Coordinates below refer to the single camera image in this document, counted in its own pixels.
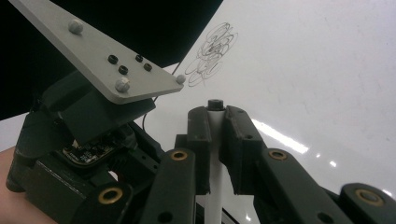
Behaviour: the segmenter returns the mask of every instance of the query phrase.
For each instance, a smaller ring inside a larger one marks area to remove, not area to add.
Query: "white surface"
[[[197,52],[211,49],[207,37],[223,22],[233,27],[223,38],[232,48],[211,61],[220,66],[187,76],[194,87],[160,97],[147,132],[173,148],[188,111],[222,99],[245,109],[266,145],[293,154],[322,187],[339,193],[361,182],[394,198],[395,21],[393,1],[224,1],[175,75],[205,67]],[[224,193],[238,221],[258,223],[251,197]]]
[[[52,43],[96,89],[114,104],[126,104],[148,99],[157,95],[180,91],[183,85],[161,67],[144,59],[137,62],[136,52],[126,48],[108,35],[82,21],[81,34],[69,32],[68,23],[77,19],[49,0],[10,0],[26,19]],[[108,55],[118,57],[117,64],[107,61]],[[152,66],[151,71],[143,67]],[[122,75],[120,65],[128,68],[128,74]],[[128,78],[131,88],[119,92],[115,85],[120,78]]]
[[[15,147],[27,113],[0,120],[0,151]]]

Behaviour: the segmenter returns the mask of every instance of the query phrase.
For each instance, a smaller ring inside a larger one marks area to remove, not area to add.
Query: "white cylinder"
[[[222,172],[223,164],[219,161],[221,146],[222,122],[225,111],[208,111],[209,126],[212,135],[210,149],[210,194],[205,196],[205,223],[221,224],[222,202]]]

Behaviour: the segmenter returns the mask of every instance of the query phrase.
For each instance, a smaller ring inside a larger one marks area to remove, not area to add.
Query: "bolt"
[[[140,55],[140,54],[136,55],[135,59],[136,59],[139,63],[143,62],[143,57],[142,57],[142,55]]]
[[[116,90],[119,92],[126,92],[129,90],[129,79],[122,77],[116,81]]]
[[[84,29],[84,25],[79,20],[72,20],[69,22],[69,31],[74,35],[81,34],[82,30]]]
[[[128,73],[128,68],[125,67],[124,65],[121,65],[119,68],[119,72],[123,75],[126,75]]]
[[[107,60],[112,63],[112,64],[116,64],[119,61],[119,58],[117,58],[115,55],[108,55]]]
[[[209,100],[207,102],[208,111],[221,111],[224,110],[224,105],[222,100]]]
[[[144,68],[145,68],[145,70],[146,71],[151,71],[151,69],[152,69],[152,66],[151,66],[151,64],[149,64],[149,63],[145,63],[145,65],[143,66]]]
[[[186,76],[184,75],[178,75],[176,78],[176,82],[181,85],[186,81]]]

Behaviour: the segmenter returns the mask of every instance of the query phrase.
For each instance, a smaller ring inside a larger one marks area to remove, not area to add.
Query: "wire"
[[[142,120],[142,129],[143,129],[143,131],[146,131],[146,129],[145,129],[145,121],[146,121],[146,116],[148,115],[148,113],[146,113],[144,116],[143,116],[143,120]]]

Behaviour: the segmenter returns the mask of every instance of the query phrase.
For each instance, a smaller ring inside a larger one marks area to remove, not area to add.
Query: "black screw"
[[[120,72],[121,74],[123,74],[123,75],[126,75],[126,74],[128,73],[128,68],[125,67],[124,65],[121,65],[121,66],[119,67],[119,72]]]
[[[152,69],[152,66],[151,66],[151,64],[149,64],[149,63],[145,63],[145,65],[143,66],[144,68],[145,68],[145,70],[146,71],[151,71],[151,69]]]
[[[136,55],[135,59],[136,59],[139,63],[143,62],[143,57],[142,57],[142,55],[140,55],[140,54]]]
[[[209,100],[207,102],[208,111],[222,111],[224,110],[224,105],[222,100]]]
[[[108,61],[112,64],[116,64],[119,61],[119,58],[117,58],[115,55],[108,55]]]

